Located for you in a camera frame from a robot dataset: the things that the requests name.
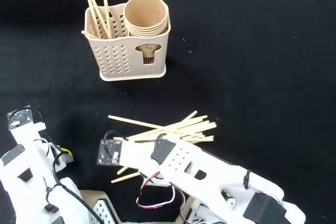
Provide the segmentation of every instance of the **black cloth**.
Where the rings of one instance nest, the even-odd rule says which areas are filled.
[[[336,1],[164,1],[172,24],[166,75],[104,82],[80,34],[86,0],[1,0],[1,153],[14,147],[5,114],[31,104],[74,154],[60,175],[105,191],[123,221],[171,221],[181,199],[139,209],[141,179],[110,184],[117,168],[96,165],[99,141],[111,129],[147,130],[108,114],[164,125],[198,110],[217,123],[215,142],[201,147],[278,184],[306,223],[335,223]],[[5,195],[3,223],[13,218]]]

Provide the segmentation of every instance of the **white cable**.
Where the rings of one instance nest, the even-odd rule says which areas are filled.
[[[143,206],[143,205],[141,205],[141,204],[138,203],[138,201],[139,201],[139,196],[138,196],[138,197],[136,198],[136,201],[135,201],[135,202],[136,202],[136,204],[137,204],[139,207],[144,208],[144,209],[154,209],[154,208],[159,208],[159,207],[162,207],[162,206],[167,205],[167,204],[169,204],[169,203],[171,203],[171,202],[174,201],[174,199],[175,199],[175,187],[174,187],[174,186],[172,186],[172,190],[173,190],[173,196],[172,196],[172,198],[171,198],[169,201],[165,201],[165,202],[158,203],[158,204],[155,204],[155,205]]]

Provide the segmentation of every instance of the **black cable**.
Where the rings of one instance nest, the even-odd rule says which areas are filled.
[[[22,110],[30,110],[30,111],[35,111],[39,116],[40,116],[40,119],[41,119],[41,122],[44,122],[44,118],[41,114],[41,112],[39,112],[37,109],[33,109],[31,107],[24,107],[24,108],[20,108],[20,109],[17,109],[17,110],[14,110],[10,116],[8,117],[8,120],[7,120],[7,123],[9,124],[10,123],[10,120],[13,118],[13,116],[15,116],[15,114],[19,111],[22,111]]]
[[[38,109],[35,109],[35,108],[32,108],[32,107],[24,107],[24,108],[20,108],[20,109],[17,109],[17,110],[14,110],[11,114],[10,114],[10,116],[8,117],[8,120],[7,120],[7,124],[10,126],[10,120],[13,118],[13,116],[15,116],[15,114],[17,113],[17,112],[19,112],[19,111],[22,111],[22,110],[30,110],[31,112],[36,112],[38,115],[39,115],[39,117],[40,117],[40,119],[41,119],[41,122],[42,123],[45,123],[45,121],[44,121],[44,117],[42,116],[42,113],[38,110]],[[51,136],[49,135],[49,132],[48,132],[48,130],[47,130],[47,127],[46,127],[46,129],[45,129],[45,131],[46,131],[46,135],[47,135],[47,137],[48,137],[48,139],[49,139],[49,141],[55,146],[55,148],[57,149],[57,150],[59,150],[60,152],[62,152],[62,149],[58,146],[58,145],[56,145],[56,144],[54,144],[53,142],[52,142],[52,138],[51,138]]]
[[[191,224],[190,222],[188,222],[188,221],[183,217],[183,214],[182,214],[182,209],[183,209],[183,207],[184,207],[184,205],[185,205],[185,202],[186,202],[186,200],[185,200],[185,195],[184,195],[184,193],[183,193],[180,189],[178,189],[177,187],[175,187],[175,189],[178,190],[178,191],[180,192],[181,196],[182,196],[182,204],[181,204],[181,206],[180,206],[180,216],[181,216],[181,219],[183,220],[183,224]]]
[[[161,139],[166,136],[166,133],[161,133],[160,135],[157,136],[155,139],[155,144],[154,144],[154,149],[157,147],[157,145],[160,143]]]
[[[125,141],[128,141],[128,139],[126,137],[124,137],[123,135],[121,135],[120,133],[118,133],[115,130],[111,130],[111,131],[106,132],[105,135],[104,135],[104,138],[103,138],[103,147],[104,147],[105,152],[109,155],[110,158],[112,158],[112,154],[110,153],[110,150],[107,148],[106,141],[108,140],[108,136],[112,135],[112,134],[123,138]]]
[[[77,199],[97,220],[100,224],[104,224],[104,221],[98,216],[98,214],[96,214],[96,212],[84,201],[82,200],[82,198],[80,198],[76,193],[74,193],[73,191],[71,191],[69,188],[67,188],[65,185],[63,185],[61,183],[61,181],[58,179],[57,175],[56,175],[56,161],[59,159],[60,156],[64,155],[64,154],[68,154],[68,152],[64,152],[62,151],[61,153],[57,154],[57,156],[55,157],[53,163],[52,163],[52,172],[53,172],[53,176],[54,179],[56,181],[56,185],[51,188],[49,190],[49,192],[47,192],[47,196],[49,196],[49,193],[56,187],[56,186],[61,186],[65,191],[67,191],[68,193],[70,193],[75,199]]]

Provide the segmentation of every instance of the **black plastic part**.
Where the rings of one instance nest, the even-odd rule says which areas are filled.
[[[250,173],[251,173],[251,171],[250,171],[250,170],[247,170],[247,171],[246,171],[246,175],[244,176],[243,185],[244,185],[244,188],[245,188],[246,190],[248,189],[248,182],[250,181]]]
[[[14,160],[24,151],[25,148],[21,144],[16,145],[13,149],[11,149],[2,157],[2,162],[4,163],[4,166],[8,165],[12,160]]]
[[[12,116],[9,124],[12,124],[13,122],[19,122],[17,126],[12,126],[12,128],[20,127],[22,125],[31,123],[33,121],[33,112],[31,111],[30,105],[25,106],[27,108],[26,110],[20,110],[15,113],[15,115]],[[16,110],[13,110],[9,113],[7,113],[7,120],[9,117],[15,112]]]
[[[23,173],[19,175],[19,178],[22,179],[24,182],[28,182],[33,177],[30,168],[26,169]]]
[[[194,178],[198,179],[198,180],[202,180],[206,177],[206,172],[202,171],[202,170],[198,170],[197,173],[195,174]]]
[[[56,220],[54,220],[51,224],[65,224],[63,217],[60,216]]]
[[[97,165],[119,165],[122,142],[120,140],[102,139],[98,150]]]
[[[175,143],[172,143],[166,139],[160,140],[154,152],[151,155],[151,158],[157,161],[160,165],[165,161],[168,157],[169,153],[175,147]]]
[[[58,207],[54,206],[53,204],[47,204],[44,209],[47,210],[47,212],[51,212],[51,213],[56,213],[59,209]]]
[[[256,224],[290,224],[285,213],[286,209],[271,196],[255,193],[243,216]]]

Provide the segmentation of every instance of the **wire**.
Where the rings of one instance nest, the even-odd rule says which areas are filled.
[[[50,146],[49,146],[48,141],[45,138],[37,138],[37,139],[34,140],[34,142],[35,141],[42,141],[42,142],[44,142],[44,143],[46,143],[48,145],[48,150],[47,150],[47,154],[46,154],[46,156],[48,156],[49,151],[50,151]]]
[[[118,133],[115,130],[111,130],[111,131],[106,132],[105,135],[104,135],[104,138],[103,138],[103,147],[104,147],[105,152],[109,155],[110,158],[112,158],[112,154],[111,154],[110,150],[108,149],[106,142],[108,140],[108,136],[112,135],[112,134],[123,138],[125,141],[128,141],[128,139],[126,137],[124,137],[123,135],[121,135],[120,133]]]
[[[183,193],[180,189],[176,188],[176,190],[178,190],[178,191],[180,192],[181,196],[182,196],[182,204],[181,204],[181,206],[180,206],[180,216],[181,216],[181,219],[183,220],[183,224],[185,224],[185,223],[187,223],[187,224],[191,224],[190,222],[188,222],[188,221],[183,217],[183,214],[182,214],[182,209],[184,208],[184,205],[185,205],[185,202],[186,202],[186,200],[185,200],[185,195],[184,195],[184,193]]]
[[[164,205],[170,204],[171,202],[174,201],[175,199],[175,187],[174,186],[172,186],[172,190],[173,190],[173,196],[169,201],[165,201],[165,202],[154,204],[154,205],[144,206],[138,203],[139,201],[139,197],[138,197],[135,202],[139,207],[143,209],[155,209],[155,208],[163,207]]]
[[[24,108],[20,108],[20,109],[14,110],[14,111],[10,114],[10,116],[8,117],[7,123],[9,124],[9,123],[10,123],[10,120],[13,118],[13,116],[15,116],[15,114],[16,114],[17,112],[20,112],[20,111],[22,111],[22,110],[30,110],[30,111],[32,111],[32,112],[35,111],[35,112],[40,116],[41,122],[44,122],[44,118],[43,118],[41,112],[39,112],[37,109],[31,108],[31,107],[24,107]]]
[[[171,202],[173,202],[174,201],[174,199],[175,199],[175,187],[172,185],[172,191],[173,191],[173,195],[172,195],[172,198],[170,199],[170,200],[168,200],[168,201],[165,201],[165,202],[162,202],[162,203],[158,203],[158,204],[154,204],[154,205],[149,205],[149,206],[144,206],[144,205],[141,205],[141,204],[139,204],[139,198],[140,198],[140,196],[141,196],[141,191],[142,191],[142,189],[148,184],[148,182],[149,181],[151,181],[152,180],[152,178],[155,178],[157,175],[159,175],[160,174],[160,172],[156,172],[156,173],[154,173],[152,176],[150,176],[150,177],[148,177],[143,183],[142,183],[142,185],[141,185],[141,187],[140,187],[140,194],[139,194],[139,196],[136,198],[136,201],[135,201],[135,203],[139,206],[139,207],[141,207],[141,208],[143,208],[143,209],[155,209],[155,208],[159,208],[159,207],[163,207],[163,206],[165,206],[165,205],[167,205],[167,204],[170,204]]]
[[[68,193],[70,193],[75,199],[77,199],[96,219],[100,224],[104,224],[104,221],[98,216],[98,214],[96,214],[96,212],[82,199],[80,198],[76,193],[74,193],[73,191],[71,191],[69,188],[67,188],[65,185],[63,185],[61,183],[61,181],[58,179],[57,175],[56,175],[56,161],[60,158],[60,156],[68,154],[68,152],[64,152],[62,151],[61,153],[57,154],[53,163],[52,163],[52,172],[53,172],[53,176],[54,179],[56,181],[56,185],[51,188],[49,191],[47,191],[47,196],[46,199],[48,199],[49,193],[57,186],[61,186],[65,191],[67,191]]]
[[[11,129],[12,129],[12,127],[11,127],[11,125],[10,125],[11,119],[13,118],[13,116],[15,116],[15,114],[16,114],[17,112],[22,111],[22,110],[30,110],[30,111],[32,111],[32,112],[36,112],[36,113],[39,115],[41,122],[45,124],[44,117],[42,116],[42,113],[41,113],[40,111],[38,111],[37,109],[32,108],[32,107],[24,107],[24,108],[20,108],[20,109],[14,110],[14,111],[10,114],[10,116],[8,117],[7,124],[8,124],[8,126],[9,126]],[[49,141],[50,141],[51,143],[53,143],[53,142],[52,142],[52,138],[51,138],[51,136],[49,135],[49,132],[48,132],[47,128],[45,129],[45,131],[46,131],[47,137],[49,138]],[[59,150],[60,152],[62,152],[62,149],[61,149],[57,144],[54,144],[54,143],[53,143],[53,145],[55,146],[55,148],[56,148],[57,150]]]

